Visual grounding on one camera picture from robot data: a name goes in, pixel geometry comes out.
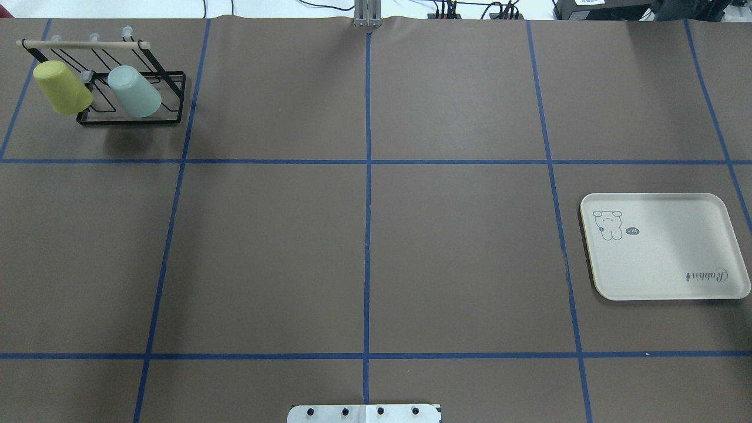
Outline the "pale green plastic cup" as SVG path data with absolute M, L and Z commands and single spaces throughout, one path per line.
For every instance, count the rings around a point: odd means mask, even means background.
M 112 69 L 107 76 L 107 83 L 130 117 L 150 117 L 162 105 L 159 91 L 131 65 L 120 65 Z

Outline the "cream rabbit print tray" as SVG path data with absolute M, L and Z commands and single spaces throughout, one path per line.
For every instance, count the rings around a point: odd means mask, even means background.
M 579 211 L 593 285 L 605 299 L 750 294 L 730 215 L 711 193 L 591 193 Z

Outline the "yellow plastic cup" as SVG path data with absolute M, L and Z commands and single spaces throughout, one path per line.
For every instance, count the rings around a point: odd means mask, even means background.
M 91 91 L 64 62 L 41 62 L 32 76 L 54 112 L 60 115 L 77 115 L 92 105 Z

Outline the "aluminium frame post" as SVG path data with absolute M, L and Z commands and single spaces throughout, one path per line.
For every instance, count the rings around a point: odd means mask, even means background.
M 354 26 L 356 28 L 379 28 L 383 24 L 381 0 L 355 0 Z

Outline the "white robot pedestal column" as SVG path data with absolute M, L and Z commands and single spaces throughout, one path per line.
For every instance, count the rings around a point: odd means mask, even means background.
M 287 422 L 441 422 L 433 404 L 339 404 L 292 407 Z

